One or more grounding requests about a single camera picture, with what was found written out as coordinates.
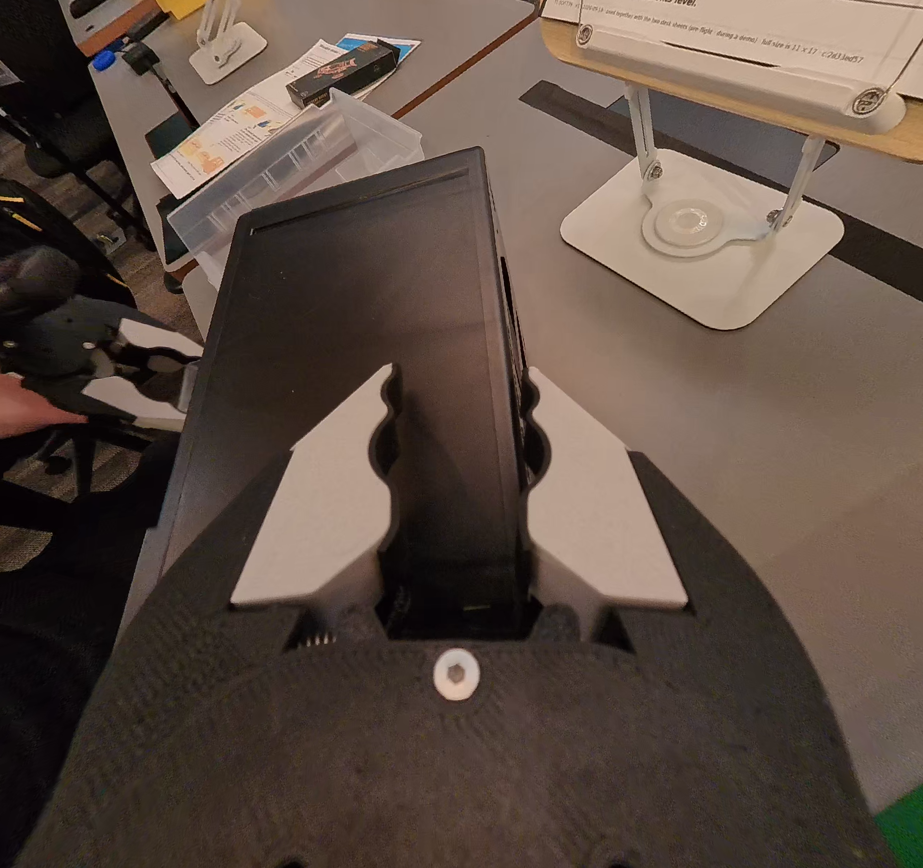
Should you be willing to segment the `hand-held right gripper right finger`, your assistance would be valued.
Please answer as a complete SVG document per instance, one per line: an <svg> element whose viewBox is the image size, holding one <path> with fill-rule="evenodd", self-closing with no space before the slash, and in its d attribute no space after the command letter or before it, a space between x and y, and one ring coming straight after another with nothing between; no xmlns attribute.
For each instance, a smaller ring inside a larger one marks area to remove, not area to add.
<svg viewBox="0 0 923 868"><path fill-rule="evenodd" d="M537 367L527 378L543 460L525 498L532 594L573 612L582 641L613 608L685 608L686 588L626 444Z"/></svg>

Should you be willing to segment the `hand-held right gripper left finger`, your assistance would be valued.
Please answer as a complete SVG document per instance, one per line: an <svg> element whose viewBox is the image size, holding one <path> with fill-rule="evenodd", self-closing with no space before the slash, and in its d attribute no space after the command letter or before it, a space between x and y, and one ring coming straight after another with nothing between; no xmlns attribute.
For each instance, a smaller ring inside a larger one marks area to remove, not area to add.
<svg viewBox="0 0 923 868"><path fill-rule="evenodd" d="M400 368L384 365L296 442L231 596L300 606L323 627L375 610L397 544Z"/></svg>

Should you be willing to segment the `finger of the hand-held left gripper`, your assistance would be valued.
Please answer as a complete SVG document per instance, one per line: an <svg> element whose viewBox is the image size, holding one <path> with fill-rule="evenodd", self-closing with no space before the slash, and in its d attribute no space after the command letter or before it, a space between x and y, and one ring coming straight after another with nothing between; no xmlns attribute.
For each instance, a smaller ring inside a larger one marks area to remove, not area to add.
<svg viewBox="0 0 923 868"><path fill-rule="evenodd" d="M139 428L179 433L186 423L186 414L175 405L149 398L125 377L96 377L81 393L127 415L131 424Z"/></svg>
<svg viewBox="0 0 923 868"><path fill-rule="evenodd" d="M203 346L179 332L132 319L120 320L117 339L138 349L173 353L177 359L196 360L204 353Z"/></svg>

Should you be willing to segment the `black drawer cabinet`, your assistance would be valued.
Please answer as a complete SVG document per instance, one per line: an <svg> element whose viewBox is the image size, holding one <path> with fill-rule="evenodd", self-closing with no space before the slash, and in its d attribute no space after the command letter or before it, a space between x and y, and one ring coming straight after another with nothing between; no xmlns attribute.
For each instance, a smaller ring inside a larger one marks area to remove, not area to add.
<svg viewBox="0 0 923 868"><path fill-rule="evenodd" d="M516 639L537 614L524 496L536 400L474 146L237 224L154 562L162 578L258 472L387 364L399 368L394 636Z"/></svg>

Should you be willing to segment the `large clear plastic bin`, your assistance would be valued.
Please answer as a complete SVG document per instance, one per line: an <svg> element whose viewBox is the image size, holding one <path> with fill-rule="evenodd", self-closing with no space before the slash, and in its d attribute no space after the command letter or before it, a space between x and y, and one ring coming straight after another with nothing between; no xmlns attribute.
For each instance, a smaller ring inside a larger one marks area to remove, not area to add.
<svg viewBox="0 0 923 868"><path fill-rule="evenodd" d="M423 159L419 132L335 89L186 198L158 203L166 263L191 257L219 287L244 214Z"/></svg>

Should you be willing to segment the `green plastic bin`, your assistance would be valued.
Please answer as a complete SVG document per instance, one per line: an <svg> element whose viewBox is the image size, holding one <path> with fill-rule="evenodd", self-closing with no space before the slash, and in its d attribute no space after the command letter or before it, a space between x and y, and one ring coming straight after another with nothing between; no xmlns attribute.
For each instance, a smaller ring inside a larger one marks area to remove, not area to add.
<svg viewBox="0 0 923 868"><path fill-rule="evenodd" d="M922 867L922 793L920 785L874 817L903 867Z"/></svg>

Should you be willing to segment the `person's left hand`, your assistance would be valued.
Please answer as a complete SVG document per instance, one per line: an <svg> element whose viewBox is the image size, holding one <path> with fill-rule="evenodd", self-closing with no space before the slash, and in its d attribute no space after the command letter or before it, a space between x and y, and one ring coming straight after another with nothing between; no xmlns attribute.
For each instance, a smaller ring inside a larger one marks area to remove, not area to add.
<svg viewBox="0 0 923 868"><path fill-rule="evenodd" d="M52 427L83 425L85 415L66 412L39 393L22 386L21 378L1 374L1 439L12 439Z"/></svg>

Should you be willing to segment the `black swivel chair base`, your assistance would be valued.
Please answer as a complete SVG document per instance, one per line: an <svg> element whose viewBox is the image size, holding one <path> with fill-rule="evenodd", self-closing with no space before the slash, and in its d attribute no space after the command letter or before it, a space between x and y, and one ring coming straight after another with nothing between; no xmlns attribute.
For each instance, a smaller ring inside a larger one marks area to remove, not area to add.
<svg viewBox="0 0 923 868"><path fill-rule="evenodd" d="M76 494L90 493L96 447L108 444L142 453L151 440L106 425L63 425L44 428L1 441L1 473L17 462L36 458L47 474L74 467ZM69 504L16 483L1 482L1 524L12 528L51 532L68 512Z"/></svg>

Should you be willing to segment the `black backpack yellow trim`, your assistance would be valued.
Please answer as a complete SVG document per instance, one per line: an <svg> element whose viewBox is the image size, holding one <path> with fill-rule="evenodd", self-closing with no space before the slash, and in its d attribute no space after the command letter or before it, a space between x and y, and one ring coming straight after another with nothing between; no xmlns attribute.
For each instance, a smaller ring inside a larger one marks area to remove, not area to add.
<svg viewBox="0 0 923 868"><path fill-rule="evenodd" d="M37 192L2 177L1 262L36 246L55 249L76 263L78 294L137 308L122 276L90 239Z"/></svg>

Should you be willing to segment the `white instruction leaflet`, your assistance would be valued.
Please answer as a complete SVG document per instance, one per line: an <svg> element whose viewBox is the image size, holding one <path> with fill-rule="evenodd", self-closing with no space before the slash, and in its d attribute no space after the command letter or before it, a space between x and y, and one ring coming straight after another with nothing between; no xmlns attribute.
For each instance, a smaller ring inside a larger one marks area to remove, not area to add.
<svg viewBox="0 0 923 868"><path fill-rule="evenodd" d="M182 200L286 127L301 112L288 84L339 59L346 49L318 41L293 64L250 87L151 164L169 193Z"/></svg>

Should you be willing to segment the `person's black clothing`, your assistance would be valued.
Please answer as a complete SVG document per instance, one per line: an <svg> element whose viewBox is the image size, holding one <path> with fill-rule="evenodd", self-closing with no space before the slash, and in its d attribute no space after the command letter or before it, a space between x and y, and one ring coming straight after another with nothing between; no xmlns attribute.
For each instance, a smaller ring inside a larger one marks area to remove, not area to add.
<svg viewBox="0 0 923 868"><path fill-rule="evenodd" d="M44 549L2 574L2 866L13 864L50 799L112 653L177 447L178 436L156 440L112 490L63 505Z"/></svg>

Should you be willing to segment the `black rubber mallet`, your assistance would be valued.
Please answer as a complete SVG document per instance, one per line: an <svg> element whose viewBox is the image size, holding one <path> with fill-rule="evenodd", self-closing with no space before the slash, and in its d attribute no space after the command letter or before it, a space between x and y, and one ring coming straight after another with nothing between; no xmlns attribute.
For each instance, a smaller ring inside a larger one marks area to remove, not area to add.
<svg viewBox="0 0 923 868"><path fill-rule="evenodd" d="M172 99L176 109L192 129L200 126L199 121L185 100L167 77L162 62L154 50L142 42L130 42L122 51L125 63L138 76L152 74Z"/></svg>

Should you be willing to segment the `document stand with white base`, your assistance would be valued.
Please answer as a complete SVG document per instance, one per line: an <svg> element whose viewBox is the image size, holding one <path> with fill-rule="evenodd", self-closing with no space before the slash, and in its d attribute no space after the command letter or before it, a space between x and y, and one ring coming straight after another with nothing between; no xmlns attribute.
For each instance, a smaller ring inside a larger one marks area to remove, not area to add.
<svg viewBox="0 0 923 868"><path fill-rule="evenodd" d="M267 40L237 16L244 0L205 0L189 63L206 85L214 85L262 54Z"/></svg>

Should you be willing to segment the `small black box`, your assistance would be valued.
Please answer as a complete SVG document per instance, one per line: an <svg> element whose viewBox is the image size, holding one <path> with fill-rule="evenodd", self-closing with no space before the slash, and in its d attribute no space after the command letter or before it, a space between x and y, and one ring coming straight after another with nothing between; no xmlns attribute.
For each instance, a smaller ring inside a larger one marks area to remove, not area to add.
<svg viewBox="0 0 923 868"><path fill-rule="evenodd" d="M314 70L286 85L288 97L301 109L322 107L336 89L347 95L377 83L393 73L399 64L399 48L382 40L358 43Z"/></svg>

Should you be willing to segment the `blue printed leaflet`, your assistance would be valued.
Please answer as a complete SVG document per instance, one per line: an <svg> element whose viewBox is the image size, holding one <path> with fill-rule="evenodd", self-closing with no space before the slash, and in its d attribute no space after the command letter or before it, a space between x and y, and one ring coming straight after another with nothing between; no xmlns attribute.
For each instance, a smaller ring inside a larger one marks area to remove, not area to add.
<svg viewBox="0 0 923 868"><path fill-rule="evenodd" d="M344 51L349 51L356 48L359 43L363 42L388 43L395 47L399 53L398 64L402 63L404 59L422 43L418 40L399 39L380 34L362 34L349 32L340 38L340 40L336 43L336 46Z"/></svg>

